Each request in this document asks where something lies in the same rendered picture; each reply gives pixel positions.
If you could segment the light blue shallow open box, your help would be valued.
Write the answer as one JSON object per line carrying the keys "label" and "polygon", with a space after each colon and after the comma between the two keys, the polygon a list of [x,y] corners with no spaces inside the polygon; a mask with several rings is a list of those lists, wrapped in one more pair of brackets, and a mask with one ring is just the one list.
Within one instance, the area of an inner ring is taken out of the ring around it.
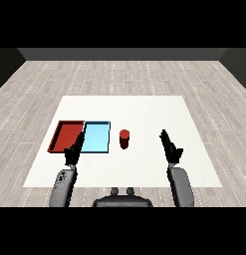
{"label": "light blue shallow open box", "polygon": [[108,153],[110,129],[111,123],[108,121],[87,121],[84,126],[82,153]]}

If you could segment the small red can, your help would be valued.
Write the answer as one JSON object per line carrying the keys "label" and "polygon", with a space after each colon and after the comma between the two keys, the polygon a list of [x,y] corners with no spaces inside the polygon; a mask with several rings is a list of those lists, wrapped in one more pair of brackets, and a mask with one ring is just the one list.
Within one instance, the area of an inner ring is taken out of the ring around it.
{"label": "small red can", "polygon": [[127,129],[122,129],[120,131],[120,145],[122,149],[128,148],[129,142],[129,131]]}

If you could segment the dark grey robot body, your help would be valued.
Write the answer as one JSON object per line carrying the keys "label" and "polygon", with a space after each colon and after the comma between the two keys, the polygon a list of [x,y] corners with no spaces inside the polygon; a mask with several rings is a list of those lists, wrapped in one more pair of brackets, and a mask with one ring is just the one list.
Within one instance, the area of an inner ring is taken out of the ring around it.
{"label": "dark grey robot body", "polygon": [[132,187],[126,189],[126,195],[119,195],[119,189],[113,187],[111,194],[93,202],[93,207],[152,207],[149,199],[136,196]]}

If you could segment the red shallow open box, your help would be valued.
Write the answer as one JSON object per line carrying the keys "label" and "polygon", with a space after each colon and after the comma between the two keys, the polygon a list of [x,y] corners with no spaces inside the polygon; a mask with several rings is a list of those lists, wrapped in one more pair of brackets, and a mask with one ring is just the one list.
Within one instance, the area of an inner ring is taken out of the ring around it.
{"label": "red shallow open box", "polygon": [[59,121],[47,149],[49,153],[63,153],[70,148],[83,130],[84,121]]}

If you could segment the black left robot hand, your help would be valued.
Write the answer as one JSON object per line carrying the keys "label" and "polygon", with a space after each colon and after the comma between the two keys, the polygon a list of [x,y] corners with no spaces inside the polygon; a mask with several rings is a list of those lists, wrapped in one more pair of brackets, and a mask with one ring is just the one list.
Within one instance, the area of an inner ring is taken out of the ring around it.
{"label": "black left robot hand", "polygon": [[80,153],[82,151],[83,143],[85,141],[85,134],[81,131],[74,144],[70,148],[64,149],[65,154],[65,165],[76,165],[80,158]]}

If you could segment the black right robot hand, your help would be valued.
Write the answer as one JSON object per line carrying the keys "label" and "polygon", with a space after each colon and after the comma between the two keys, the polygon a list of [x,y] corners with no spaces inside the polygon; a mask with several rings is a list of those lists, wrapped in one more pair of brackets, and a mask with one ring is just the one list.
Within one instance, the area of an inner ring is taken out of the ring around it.
{"label": "black right robot hand", "polygon": [[170,140],[165,129],[161,132],[159,137],[164,148],[167,162],[173,164],[179,163],[179,160],[183,154],[183,149],[175,146],[175,144]]}

